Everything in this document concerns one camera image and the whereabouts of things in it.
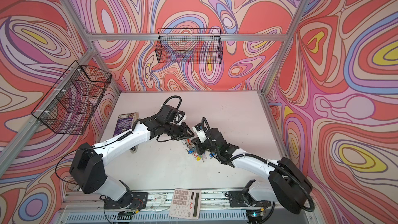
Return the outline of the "round keyring disc with keys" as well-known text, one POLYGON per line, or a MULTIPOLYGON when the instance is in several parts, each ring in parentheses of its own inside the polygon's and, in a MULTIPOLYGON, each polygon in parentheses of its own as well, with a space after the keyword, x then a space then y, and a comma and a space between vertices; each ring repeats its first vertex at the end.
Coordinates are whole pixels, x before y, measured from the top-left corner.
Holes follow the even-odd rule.
POLYGON ((185 139, 181 141, 187 154, 192 156, 196 161, 202 161, 205 163, 208 160, 212 160, 215 158, 215 154, 210 151, 205 151, 203 153, 199 153, 197 148, 191 142, 190 139, 185 139))

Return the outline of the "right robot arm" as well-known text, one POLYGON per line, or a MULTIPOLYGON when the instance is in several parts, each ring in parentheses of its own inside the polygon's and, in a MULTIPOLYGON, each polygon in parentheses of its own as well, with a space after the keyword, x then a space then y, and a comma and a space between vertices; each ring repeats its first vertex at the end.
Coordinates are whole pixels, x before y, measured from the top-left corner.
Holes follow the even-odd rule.
POLYGON ((260 181, 249 182, 244 188, 249 195, 248 199, 257 202, 277 201, 294 214, 299 214, 302 210, 315 210, 315 202, 311 197, 313 186, 289 158, 265 159, 227 143, 221 132, 211 128, 204 117, 193 127, 193 131, 197 137, 192 143, 200 155, 209 151, 224 166, 243 169, 268 180, 270 186, 266 186, 266 190, 260 181))

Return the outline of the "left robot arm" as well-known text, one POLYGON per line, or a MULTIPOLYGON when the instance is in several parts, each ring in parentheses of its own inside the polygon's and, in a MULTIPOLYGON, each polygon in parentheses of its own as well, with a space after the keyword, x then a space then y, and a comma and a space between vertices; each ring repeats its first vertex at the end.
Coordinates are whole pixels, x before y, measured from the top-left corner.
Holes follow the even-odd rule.
POLYGON ((70 175, 84 194, 101 194, 126 207, 132 199, 132 192, 120 180, 108 176, 105 168, 119 155, 129 149, 153 139, 167 135, 170 141, 190 139, 193 132, 184 122, 185 113, 180 104, 173 107, 170 100, 182 98, 170 96, 160 110, 147 118, 137 119, 132 127, 115 137, 95 145, 84 143, 79 146, 69 169, 70 175))

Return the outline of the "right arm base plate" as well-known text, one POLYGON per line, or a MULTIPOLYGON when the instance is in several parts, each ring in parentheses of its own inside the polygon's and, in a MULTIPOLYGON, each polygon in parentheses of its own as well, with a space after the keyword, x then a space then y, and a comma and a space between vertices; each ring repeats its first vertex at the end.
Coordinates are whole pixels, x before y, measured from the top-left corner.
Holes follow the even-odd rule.
POLYGON ((239 190, 228 191, 224 196, 229 200, 230 207, 264 207, 272 206, 270 201, 255 201, 249 194, 239 190))

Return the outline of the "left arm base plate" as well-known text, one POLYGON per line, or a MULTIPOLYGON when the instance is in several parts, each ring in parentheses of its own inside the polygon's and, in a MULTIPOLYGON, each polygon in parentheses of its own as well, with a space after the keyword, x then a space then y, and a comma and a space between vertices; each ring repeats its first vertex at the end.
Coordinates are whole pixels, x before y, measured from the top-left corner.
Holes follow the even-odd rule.
POLYGON ((104 209, 144 209, 148 202, 148 192, 132 192, 126 198, 114 201, 109 197, 105 198, 104 209))

